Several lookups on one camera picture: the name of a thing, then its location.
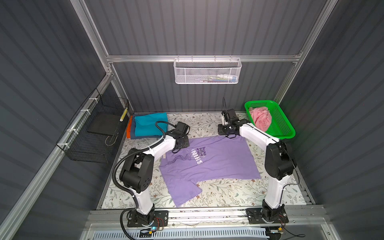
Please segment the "purple t-shirt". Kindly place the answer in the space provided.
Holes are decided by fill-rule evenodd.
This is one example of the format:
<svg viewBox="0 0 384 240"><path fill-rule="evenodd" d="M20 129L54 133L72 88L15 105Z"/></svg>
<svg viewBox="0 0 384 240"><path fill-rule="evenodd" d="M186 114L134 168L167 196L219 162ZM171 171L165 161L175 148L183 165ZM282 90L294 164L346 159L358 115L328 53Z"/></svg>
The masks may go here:
<svg viewBox="0 0 384 240"><path fill-rule="evenodd" d="M202 193L199 182L261 177L248 143L241 136L191 139L188 148L166 153L160 172L176 207Z"/></svg>

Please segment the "green plastic basket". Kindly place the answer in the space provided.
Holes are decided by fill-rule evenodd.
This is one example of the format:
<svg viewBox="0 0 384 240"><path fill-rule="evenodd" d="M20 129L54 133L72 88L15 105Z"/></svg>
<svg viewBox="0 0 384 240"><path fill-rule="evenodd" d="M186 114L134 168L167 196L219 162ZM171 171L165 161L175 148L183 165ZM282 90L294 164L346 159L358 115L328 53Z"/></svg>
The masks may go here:
<svg viewBox="0 0 384 240"><path fill-rule="evenodd" d="M279 104L271 100L258 100L258 101L248 101L245 103L245 109L249 121L252 122L252 118L249 112L249 108L259 108L267 107L272 115L272 123L269 129L266 131L267 134L283 139L292 139L296 135L296 131L288 118L286 117L283 110L280 108Z"/></svg>

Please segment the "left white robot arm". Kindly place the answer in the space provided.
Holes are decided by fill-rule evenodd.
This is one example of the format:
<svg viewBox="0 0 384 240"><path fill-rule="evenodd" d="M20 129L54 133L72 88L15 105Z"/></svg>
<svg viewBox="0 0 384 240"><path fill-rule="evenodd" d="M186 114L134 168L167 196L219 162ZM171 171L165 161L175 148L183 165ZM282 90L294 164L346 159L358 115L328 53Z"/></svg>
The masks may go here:
<svg viewBox="0 0 384 240"><path fill-rule="evenodd" d="M113 174L116 175L118 168L121 168L119 179L113 178L114 184L133 197L135 215L132 219L143 226L149 226L155 219L155 205L149 190L155 162L169 151L177 153L190 146L188 138L190 126L187 124L178 122L173 125L157 121L155 126L161 131L162 136L144 149L132 148L113 170Z"/></svg>

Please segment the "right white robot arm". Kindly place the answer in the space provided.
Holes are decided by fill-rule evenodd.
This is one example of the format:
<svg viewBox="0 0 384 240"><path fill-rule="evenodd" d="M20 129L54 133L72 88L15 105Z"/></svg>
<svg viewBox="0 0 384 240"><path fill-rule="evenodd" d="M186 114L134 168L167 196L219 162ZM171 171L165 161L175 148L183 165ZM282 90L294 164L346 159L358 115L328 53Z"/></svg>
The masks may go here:
<svg viewBox="0 0 384 240"><path fill-rule="evenodd" d="M285 225L289 220L283 203L283 191L289 185L290 176L297 166L290 144L256 128L247 119L239 119L233 109L222 111L221 119L222 123L218 125L219 135L230 139L244 137L265 151L265 169L269 175L269 183L261 212L256 213L256 216L267 224Z"/></svg>

